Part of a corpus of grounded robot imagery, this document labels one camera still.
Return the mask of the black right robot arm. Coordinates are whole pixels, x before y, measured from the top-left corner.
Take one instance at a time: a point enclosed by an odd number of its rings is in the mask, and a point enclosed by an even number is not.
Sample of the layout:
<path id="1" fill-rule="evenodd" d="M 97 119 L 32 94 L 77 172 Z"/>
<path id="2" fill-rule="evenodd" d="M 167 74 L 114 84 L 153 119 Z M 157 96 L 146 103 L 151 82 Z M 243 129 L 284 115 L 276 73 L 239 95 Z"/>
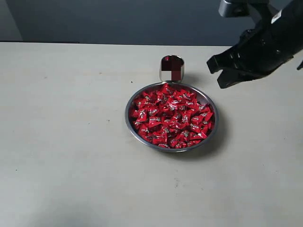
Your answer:
<path id="1" fill-rule="evenodd" d="M 268 0 L 222 0 L 221 17 L 251 17 L 253 29 L 245 30 L 239 42 L 212 56 L 207 66 L 220 71 L 220 88 L 264 78 L 303 49 L 303 2 L 293 0 L 281 10 Z"/>

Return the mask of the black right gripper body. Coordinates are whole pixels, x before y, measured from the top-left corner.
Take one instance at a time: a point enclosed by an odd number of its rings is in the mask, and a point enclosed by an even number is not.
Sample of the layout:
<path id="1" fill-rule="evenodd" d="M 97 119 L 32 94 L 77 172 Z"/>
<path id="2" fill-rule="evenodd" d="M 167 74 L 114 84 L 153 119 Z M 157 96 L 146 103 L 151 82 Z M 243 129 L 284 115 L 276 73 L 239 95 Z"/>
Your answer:
<path id="1" fill-rule="evenodd" d="M 235 79 L 268 76 L 303 49 L 303 22 L 275 22 L 235 45 Z"/>

